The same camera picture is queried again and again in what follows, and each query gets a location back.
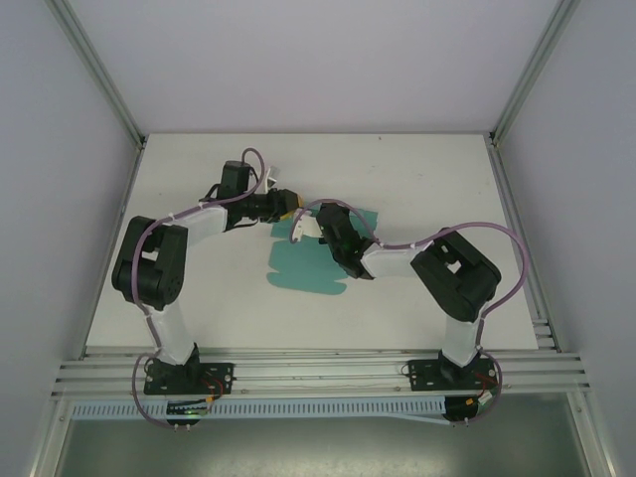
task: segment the gray floor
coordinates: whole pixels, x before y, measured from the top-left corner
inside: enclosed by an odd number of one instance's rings
[[[503,397],[469,428],[391,418],[227,420],[175,434],[75,422],[63,477],[586,476],[563,396]]]

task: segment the black mounting plate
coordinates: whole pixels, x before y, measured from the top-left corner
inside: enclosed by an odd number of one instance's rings
[[[232,383],[235,380],[235,365],[232,363],[200,363],[201,378],[195,382],[183,380],[172,382],[166,386],[161,380],[146,381],[143,392],[149,396],[173,396],[173,395],[198,395],[206,396],[210,394],[208,384],[212,386],[216,394],[219,384],[223,385],[223,394],[232,393]]]
[[[471,370],[466,376],[450,383],[441,374],[441,362],[433,360],[412,360],[408,365],[408,380],[411,391],[477,391],[480,392],[484,381],[475,374],[487,377],[486,389],[491,390],[497,386],[495,365],[487,358],[475,360],[470,365]]]

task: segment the teal cloth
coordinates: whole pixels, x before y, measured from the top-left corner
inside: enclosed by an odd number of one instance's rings
[[[317,209],[312,210],[315,216]],[[369,225],[376,229],[378,213],[360,210]],[[351,223],[361,236],[369,233],[360,219],[350,215]],[[318,238],[303,237],[297,243],[289,242],[291,220],[274,224],[271,236],[281,239],[271,248],[269,266],[276,271],[267,274],[267,281],[280,288],[309,291],[325,295],[339,295],[347,289],[347,273],[334,261],[326,244],[318,243]]]

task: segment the white wall panel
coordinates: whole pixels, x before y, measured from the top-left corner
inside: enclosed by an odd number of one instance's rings
[[[636,3],[583,1],[504,144],[555,318],[636,454]]]
[[[492,130],[557,0],[72,0],[146,133]]]
[[[134,150],[43,1],[0,6],[0,474],[27,475]]]

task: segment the white table surface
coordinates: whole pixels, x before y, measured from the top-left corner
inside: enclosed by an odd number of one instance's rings
[[[480,135],[442,134],[153,134],[119,234],[130,218],[165,217],[192,207],[221,177],[227,160],[255,147],[280,169],[278,187],[308,202],[338,198],[379,213],[377,235],[411,241],[468,221],[505,224]],[[248,160],[258,169],[255,157]],[[438,349],[444,313],[413,278],[346,279],[340,295],[267,282],[268,225],[208,238],[191,248],[180,296],[201,347],[291,349]],[[502,296],[519,277],[510,240],[488,230],[462,231],[501,270]],[[141,313],[108,277],[89,346],[150,346]],[[537,340],[522,292],[487,319],[488,349],[533,350]]]

